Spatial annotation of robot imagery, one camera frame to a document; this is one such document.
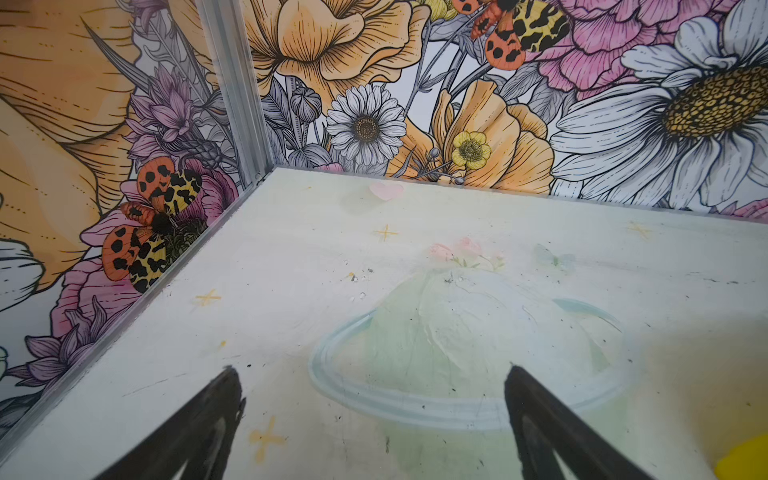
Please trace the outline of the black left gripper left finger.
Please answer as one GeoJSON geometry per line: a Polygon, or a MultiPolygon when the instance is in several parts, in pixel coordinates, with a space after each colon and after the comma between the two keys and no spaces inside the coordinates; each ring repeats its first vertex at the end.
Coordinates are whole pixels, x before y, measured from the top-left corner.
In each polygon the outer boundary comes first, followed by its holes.
{"type": "Polygon", "coordinates": [[[227,366],[99,479],[221,479],[246,406],[227,366]]]}

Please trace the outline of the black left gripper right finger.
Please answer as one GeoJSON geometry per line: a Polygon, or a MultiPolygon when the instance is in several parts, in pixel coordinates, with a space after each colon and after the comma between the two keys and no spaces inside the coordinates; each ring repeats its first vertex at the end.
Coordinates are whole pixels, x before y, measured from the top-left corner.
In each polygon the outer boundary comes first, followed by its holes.
{"type": "Polygon", "coordinates": [[[504,398],[525,479],[649,477],[524,368],[511,368],[504,398]]]}

